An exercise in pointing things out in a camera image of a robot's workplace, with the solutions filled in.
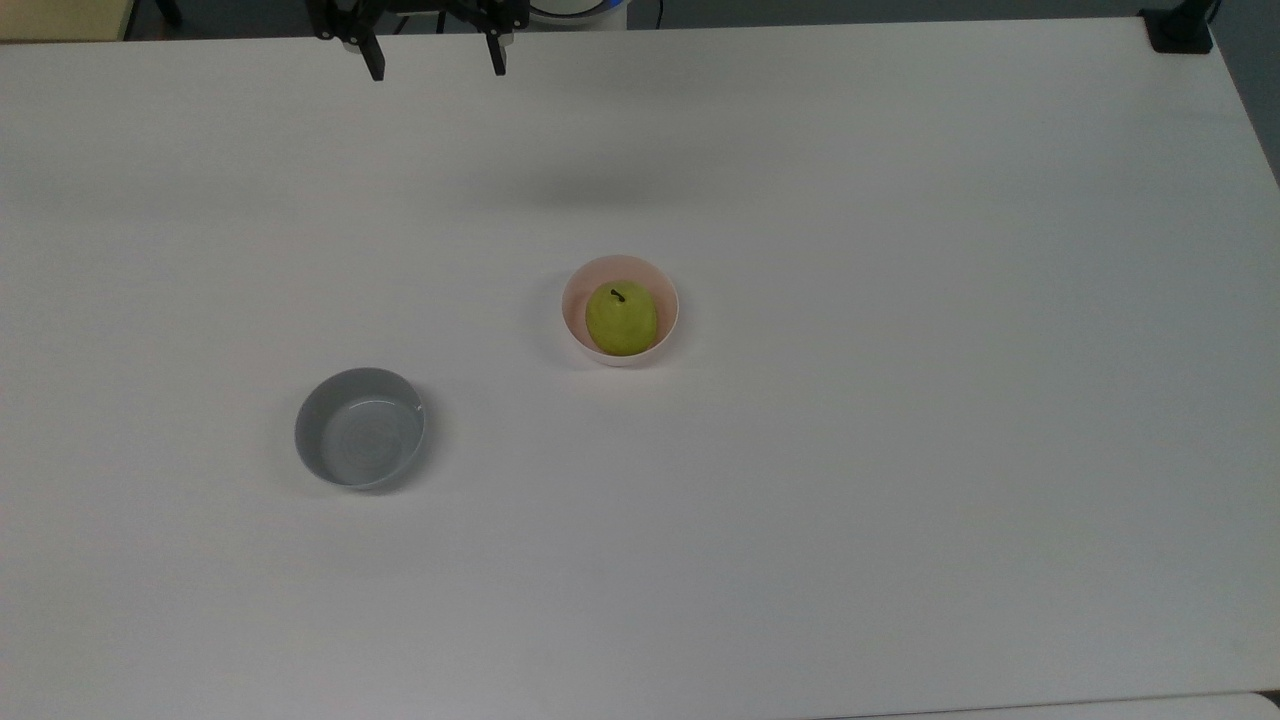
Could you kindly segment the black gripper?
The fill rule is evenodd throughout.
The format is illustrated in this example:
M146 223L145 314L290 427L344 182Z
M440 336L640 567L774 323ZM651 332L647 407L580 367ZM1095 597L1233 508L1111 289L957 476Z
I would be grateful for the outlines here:
M307 1L305 4L314 33L323 40L337 38L358 54L375 82L385 78L385 55L375 33L383 15L436 13L449 15L486 35L493 70L508 72L509 35L530 22L529 1Z

